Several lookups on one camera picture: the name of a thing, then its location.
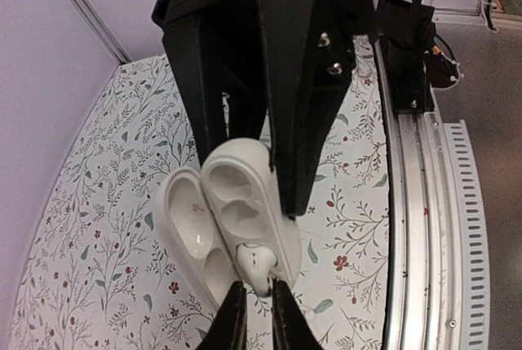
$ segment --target floral tablecloth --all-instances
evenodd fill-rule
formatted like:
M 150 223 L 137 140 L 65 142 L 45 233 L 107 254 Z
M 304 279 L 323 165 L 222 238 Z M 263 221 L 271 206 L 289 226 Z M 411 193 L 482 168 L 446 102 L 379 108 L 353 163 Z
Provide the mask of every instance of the floral tablecloth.
M 294 295 L 325 349 L 381 348 L 388 213 L 386 145 L 371 47 L 328 137 L 307 214 Z M 155 233 L 151 196 L 198 167 L 167 58 L 119 68 L 78 136 L 42 217 L 9 349 L 195 348 L 213 313 Z M 248 349 L 272 348 L 270 304 L 249 294 Z

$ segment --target earbud case lid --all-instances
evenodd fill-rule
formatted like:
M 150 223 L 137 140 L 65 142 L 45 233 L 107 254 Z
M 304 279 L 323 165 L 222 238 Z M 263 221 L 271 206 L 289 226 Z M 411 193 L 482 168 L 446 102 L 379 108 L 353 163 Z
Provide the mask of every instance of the earbud case lid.
M 194 169 L 179 168 L 163 180 L 154 217 L 159 237 L 192 292 L 217 310 L 239 276 Z
M 236 138 L 216 148 L 201 168 L 201 185 L 241 278 L 256 290 L 252 275 L 238 263 L 240 246 L 263 246 L 276 256 L 270 275 L 292 288 L 301 268 L 301 234 L 281 211 L 277 174 L 270 152 L 258 140 Z

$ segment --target wireless earbud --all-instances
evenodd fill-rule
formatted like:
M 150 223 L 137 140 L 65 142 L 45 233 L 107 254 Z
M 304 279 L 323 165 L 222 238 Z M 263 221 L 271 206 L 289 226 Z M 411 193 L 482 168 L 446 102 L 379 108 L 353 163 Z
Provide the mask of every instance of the wireless earbud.
M 240 244 L 237 263 L 246 275 L 246 282 L 258 296 L 270 295 L 270 271 L 277 265 L 276 254 L 270 248 L 260 244 Z

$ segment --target metal screw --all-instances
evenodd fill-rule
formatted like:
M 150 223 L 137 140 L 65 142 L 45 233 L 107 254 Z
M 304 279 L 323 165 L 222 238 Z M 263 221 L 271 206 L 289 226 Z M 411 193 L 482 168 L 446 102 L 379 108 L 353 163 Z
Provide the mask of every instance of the metal screw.
M 325 48 L 330 45 L 330 37 L 327 32 L 321 34 L 321 38 L 319 38 L 319 48 Z
M 329 75 L 341 75 L 343 73 L 343 66 L 340 63 L 334 63 L 333 66 L 328 67 Z

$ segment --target black mount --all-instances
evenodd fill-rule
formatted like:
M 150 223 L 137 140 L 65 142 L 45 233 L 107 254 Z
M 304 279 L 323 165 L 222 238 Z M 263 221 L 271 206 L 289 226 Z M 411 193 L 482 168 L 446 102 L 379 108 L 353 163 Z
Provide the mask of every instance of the black mount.
M 246 290 L 236 281 L 197 350 L 246 350 L 246 315 Z M 274 350 L 322 350 L 292 291 L 277 279 L 272 284 L 272 342 Z
M 164 31 L 200 163 L 228 139 L 258 139 L 268 112 L 281 208 L 303 215 L 352 81 L 352 36 L 377 38 L 373 1 L 158 0 L 153 20 Z
M 425 64 L 426 52 L 430 55 L 435 45 L 434 13 L 435 8 L 423 5 L 422 0 L 378 0 L 380 44 L 393 108 L 398 113 L 434 109 Z

